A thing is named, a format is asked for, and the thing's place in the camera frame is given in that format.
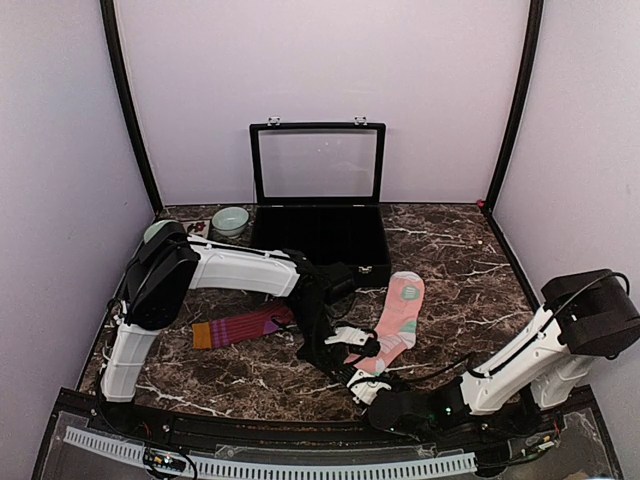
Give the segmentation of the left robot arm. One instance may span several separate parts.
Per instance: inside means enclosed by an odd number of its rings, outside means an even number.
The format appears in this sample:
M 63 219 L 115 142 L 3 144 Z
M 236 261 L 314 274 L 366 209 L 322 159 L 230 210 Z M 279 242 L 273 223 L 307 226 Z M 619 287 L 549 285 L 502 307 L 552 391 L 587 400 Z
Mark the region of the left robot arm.
M 103 421 L 120 436 L 141 427 L 128 403 L 152 343 L 169 327 L 187 291 L 205 288 L 258 292 L 284 300 L 304 343 L 298 354 L 346 386 L 356 403 L 369 405 L 385 383 L 357 368 L 377 346 L 374 332 L 332 319 L 329 305 L 354 293 L 351 270 L 341 262 L 314 265 L 295 250 L 257 250 L 213 242 L 186 233 L 175 221 L 147 229 L 125 268 L 124 283 L 108 304 L 117 325 L 97 383 L 106 400 Z

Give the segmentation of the maroon striped sock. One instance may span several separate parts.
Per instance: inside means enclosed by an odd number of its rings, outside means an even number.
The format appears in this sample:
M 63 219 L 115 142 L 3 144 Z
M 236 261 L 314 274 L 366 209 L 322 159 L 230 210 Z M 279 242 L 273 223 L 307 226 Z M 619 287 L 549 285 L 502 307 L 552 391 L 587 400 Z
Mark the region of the maroon striped sock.
M 270 335 L 295 321 L 282 301 L 272 301 L 253 312 L 192 325 L 193 347 L 213 350 Z

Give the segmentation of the pink patterned sock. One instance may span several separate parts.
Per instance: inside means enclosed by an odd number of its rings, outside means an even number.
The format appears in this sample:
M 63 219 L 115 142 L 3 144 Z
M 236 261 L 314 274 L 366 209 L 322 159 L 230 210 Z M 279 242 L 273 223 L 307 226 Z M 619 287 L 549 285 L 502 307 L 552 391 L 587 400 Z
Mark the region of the pink patterned sock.
M 411 271 L 390 277 L 381 317 L 375 327 L 380 350 L 355 367 L 371 375 L 383 373 L 404 351 L 416 343 L 417 320 L 424 298 L 424 282 Z

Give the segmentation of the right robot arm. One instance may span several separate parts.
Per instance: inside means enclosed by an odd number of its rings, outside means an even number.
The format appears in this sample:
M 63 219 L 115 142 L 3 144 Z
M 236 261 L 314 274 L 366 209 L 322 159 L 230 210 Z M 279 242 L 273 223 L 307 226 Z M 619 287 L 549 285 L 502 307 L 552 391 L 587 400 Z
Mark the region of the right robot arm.
M 629 279 L 610 269 L 555 277 L 543 304 L 507 345 L 479 366 L 421 394 L 403 380 L 356 373 L 346 386 L 381 431 L 436 438 L 487 422 L 534 432 L 599 358 L 616 359 L 639 339 Z

